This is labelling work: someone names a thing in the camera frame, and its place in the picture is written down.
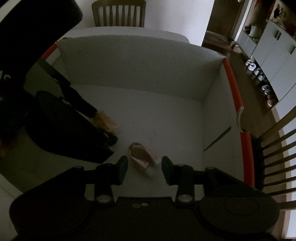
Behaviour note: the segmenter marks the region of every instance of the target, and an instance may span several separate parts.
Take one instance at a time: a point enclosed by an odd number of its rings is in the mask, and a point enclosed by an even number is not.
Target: wooden chair
[[[296,177],[290,177],[290,178],[273,181],[270,183],[264,182],[265,178],[267,177],[272,177],[279,174],[285,174],[287,172],[290,172],[296,169],[296,165],[293,165],[293,166],[282,168],[282,169],[278,168],[276,171],[265,174],[266,169],[270,167],[278,166],[280,164],[284,164],[285,162],[296,158],[296,153],[288,155],[286,157],[283,155],[283,158],[280,158],[279,160],[276,160],[272,163],[265,164],[265,160],[267,158],[275,157],[278,154],[283,154],[283,152],[296,146],[296,141],[286,146],[283,146],[279,149],[273,150],[271,153],[267,155],[264,155],[263,153],[264,150],[268,150],[269,148],[272,148],[272,147],[274,148],[275,145],[278,145],[281,142],[285,141],[287,138],[291,137],[292,135],[295,135],[296,128],[294,128],[284,136],[276,139],[275,141],[272,141],[268,145],[262,145],[263,142],[270,139],[270,137],[272,137],[274,133],[281,130],[283,127],[285,127],[288,123],[290,123],[295,118],[296,118],[296,106],[288,114],[286,114],[280,121],[278,121],[273,127],[271,127],[269,130],[263,133],[259,138],[252,136],[252,148],[253,148],[254,169],[255,169],[255,187],[257,189],[262,190],[264,187],[273,187],[276,185],[290,183],[296,180]],[[288,188],[285,190],[273,191],[268,194],[271,196],[280,196],[280,195],[291,194],[293,192],[296,192],[296,188]],[[279,207],[281,210],[295,210],[296,201],[279,203]]]
[[[137,23],[137,7],[140,7],[139,27],[144,27],[146,2],[144,0],[99,0],[94,2],[91,7],[93,10],[94,21],[96,27],[101,27],[99,18],[99,8],[103,8],[104,26],[107,26],[106,7],[109,9],[109,23],[113,26],[113,12],[112,6],[116,6],[115,26],[119,26],[119,6],[122,5],[121,26],[125,26],[125,6],[128,6],[127,26],[131,26],[131,6],[134,6],[133,11],[133,27]]]

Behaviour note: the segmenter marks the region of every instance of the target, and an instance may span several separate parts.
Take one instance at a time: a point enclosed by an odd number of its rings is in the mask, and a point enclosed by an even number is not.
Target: small shoe
[[[256,69],[256,64],[254,64],[254,63],[249,64],[248,70],[254,71],[255,69]]]
[[[242,53],[242,50],[241,48],[239,47],[239,45],[235,44],[233,47],[232,47],[232,51],[236,52],[236,53]]]
[[[264,91],[268,91],[268,90],[270,90],[269,85],[264,85],[264,86],[262,86],[262,90],[264,90]]]
[[[248,59],[248,60],[246,61],[246,66],[249,66],[251,63],[253,63],[253,61],[250,60],[250,59]]]
[[[263,81],[263,80],[266,79],[266,76],[265,76],[265,74],[264,74],[263,72],[261,72],[261,73],[257,76],[257,78],[258,78],[260,81]]]
[[[275,99],[267,100],[267,104],[269,107],[273,107],[276,104],[276,100]]]
[[[260,72],[261,72],[261,68],[257,68],[257,69],[254,70],[254,74],[255,75],[260,74]]]
[[[229,44],[230,48],[232,48],[234,45],[236,45],[236,43],[237,43],[236,41],[231,41]]]
[[[264,91],[264,94],[265,94],[265,95],[270,95],[271,93],[272,93],[272,90]]]

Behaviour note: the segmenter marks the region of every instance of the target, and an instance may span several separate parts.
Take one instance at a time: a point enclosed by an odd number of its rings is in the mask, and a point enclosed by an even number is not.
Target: white cabinet door
[[[249,36],[246,32],[241,31],[241,34],[239,35],[239,38],[237,39],[237,43],[240,45],[242,49],[244,49],[244,46],[246,45],[246,42],[248,40]]]
[[[290,110],[296,106],[296,85],[294,85],[288,93],[275,105],[275,109],[279,114],[280,119],[282,119]],[[293,119],[289,124],[287,124],[283,131],[287,134],[289,131],[293,130],[296,127],[296,118]]]
[[[251,58],[255,47],[256,47],[256,43],[250,37],[248,37],[248,40],[245,46],[243,47],[243,50],[248,55],[249,58]]]
[[[296,42],[289,57],[270,81],[270,84],[280,100],[296,83]]]
[[[281,29],[273,48],[261,65],[261,69],[268,80],[271,80],[276,72],[283,66],[285,60],[290,56],[295,44],[294,39]]]
[[[271,20],[268,21],[267,26],[261,36],[261,39],[253,53],[253,57],[261,66],[272,50],[276,42],[276,36],[279,34],[280,28]]]

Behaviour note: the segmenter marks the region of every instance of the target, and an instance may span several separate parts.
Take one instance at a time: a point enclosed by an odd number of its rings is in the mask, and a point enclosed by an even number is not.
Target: wall
[[[91,4],[94,0],[76,0],[83,20],[75,28],[94,27]],[[182,34],[190,43],[201,46],[214,0],[146,0],[145,27]]]

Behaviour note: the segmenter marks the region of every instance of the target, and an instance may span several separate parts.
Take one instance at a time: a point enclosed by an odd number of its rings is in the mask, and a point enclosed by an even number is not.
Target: floor
[[[215,45],[217,47],[232,51],[232,48],[230,47],[230,42],[231,41],[229,38],[210,31],[206,31],[205,38],[203,40],[203,43]]]
[[[228,58],[244,104],[241,126],[244,130],[259,137],[275,124],[271,108],[267,106],[266,98],[260,90],[260,81],[252,71],[248,70],[242,54],[208,43],[203,43],[202,46],[217,51]]]
[[[228,58],[232,70],[234,72],[244,105],[244,111],[241,117],[241,127],[242,129],[253,134],[254,136],[259,137],[261,134],[263,134],[276,123],[271,108],[267,105],[266,98],[260,89],[262,83],[259,80],[257,80],[256,76],[253,74],[252,71],[248,70],[248,68],[245,65],[246,59],[243,57],[242,54],[238,54],[233,51],[228,51],[226,49],[205,42],[202,44],[202,46],[217,51]],[[276,133],[272,137],[271,141],[276,138],[279,138],[278,133]],[[270,158],[269,160],[267,160],[267,164],[276,161],[280,158],[283,158],[283,156],[281,155],[277,155],[275,157]],[[275,166],[273,168],[269,168],[266,170],[266,172],[270,173],[282,168],[285,168],[284,164]],[[270,183],[284,178],[286,178],[284,174],[273,176],[268,179],[266,178],[266,183]],[[269,193],[272,191],[278,191],[282,189],[286,189],[286,185],[271,186],[265,188],[263,191]],[[275,197],[275,200],[277,202],[285,202],[286,197],[277,196]],[[277,224],[275,225],[273,231],[273,235],[277,238],[280,238],[282,233],[284,215],[284,212],[280,213],[280,218]]]

